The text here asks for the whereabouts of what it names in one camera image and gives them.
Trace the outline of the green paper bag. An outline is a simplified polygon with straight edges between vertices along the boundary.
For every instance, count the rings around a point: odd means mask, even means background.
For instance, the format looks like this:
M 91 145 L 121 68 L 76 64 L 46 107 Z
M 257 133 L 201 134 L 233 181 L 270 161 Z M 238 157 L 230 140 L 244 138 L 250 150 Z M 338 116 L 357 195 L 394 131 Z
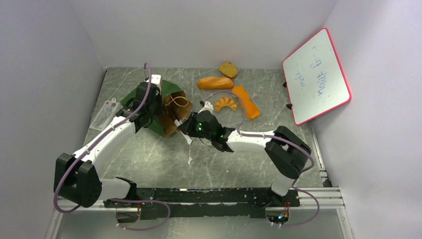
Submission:
M 135 131 L 147 128 L 161 137 L 169 137 L 176 130 L 175 120 L 186 120 L 193 107 L 186 93 L 176 84 L 166 80 L 161 82 L 161 95 L 158 87 L 151 85 L 147 101 L 130 121 L 135 122 Z

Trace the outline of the metal tongs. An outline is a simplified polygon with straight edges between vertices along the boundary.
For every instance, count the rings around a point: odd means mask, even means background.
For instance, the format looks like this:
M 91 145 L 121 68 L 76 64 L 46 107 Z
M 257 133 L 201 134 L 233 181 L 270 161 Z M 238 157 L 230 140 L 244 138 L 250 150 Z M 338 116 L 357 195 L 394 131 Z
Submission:
M 184 122 L 182 120 L 174 120 L 174 124 L 177 127 L 178 132 L 182 134 L 184 139 L 187 141 L 188 145 L 191 145 L 193 140 L 188 136 L 187 130 L 184 126 Z

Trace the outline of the brown fake bread loaf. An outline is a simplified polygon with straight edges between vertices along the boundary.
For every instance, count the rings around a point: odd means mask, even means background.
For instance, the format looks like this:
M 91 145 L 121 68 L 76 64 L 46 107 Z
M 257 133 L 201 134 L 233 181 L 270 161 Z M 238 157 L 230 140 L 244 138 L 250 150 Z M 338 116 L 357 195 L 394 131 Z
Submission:
M 234 87 L 234 81 L 228 77 L 205 77 L 201 78 L 197 87 L 199 89 L 230 89 Z

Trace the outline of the striped fake croissant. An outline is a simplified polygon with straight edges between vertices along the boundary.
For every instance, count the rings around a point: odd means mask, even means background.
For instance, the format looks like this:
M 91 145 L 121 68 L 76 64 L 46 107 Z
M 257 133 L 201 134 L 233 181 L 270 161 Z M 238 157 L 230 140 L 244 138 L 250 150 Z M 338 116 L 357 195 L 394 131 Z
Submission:
M 219 112 L 222 108 L 228 107 L 232 109 L 233 111 L 237 110 L 237 104 L 232 98 L 228 97 L 221 97 L 218 99 L 218 101 L 215 103 L 215 111 Z

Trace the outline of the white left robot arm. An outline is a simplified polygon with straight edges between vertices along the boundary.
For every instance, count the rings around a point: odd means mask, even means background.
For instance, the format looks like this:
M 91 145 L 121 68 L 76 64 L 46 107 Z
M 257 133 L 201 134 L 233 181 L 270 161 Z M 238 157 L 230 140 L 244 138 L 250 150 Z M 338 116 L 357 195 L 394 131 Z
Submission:
M 131 207 L 139 199 L 136 183 L 121 177 L 101 179 L 97 170 L 119 147 L 161 114 L 161 75 L 148 74 L 135 95 L 92 141 L 72 154 L 62 153 L 55 163 L 54 208 L 70 213 L 89 208 L 98 200 Z

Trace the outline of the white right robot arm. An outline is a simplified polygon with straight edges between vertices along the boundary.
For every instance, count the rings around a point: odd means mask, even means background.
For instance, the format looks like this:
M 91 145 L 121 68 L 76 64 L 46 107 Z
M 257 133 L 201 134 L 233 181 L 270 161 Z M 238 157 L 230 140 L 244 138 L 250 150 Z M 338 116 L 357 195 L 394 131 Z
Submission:
M 250 151 L 266 153 L 279 171 L 271 185 L 269 201 L 281 206 L 288 198 L 287 192 L 312 161 L 311 149 L 285 126 L 267 132 L 242 131 L 222 126 L 213 114 L 213 106 L 204 102 L 199 112 L 192 112 L 178 122 L 178 130 L 187 142 L 191 139 L 207 139 L 213 148 L 221 152 Z

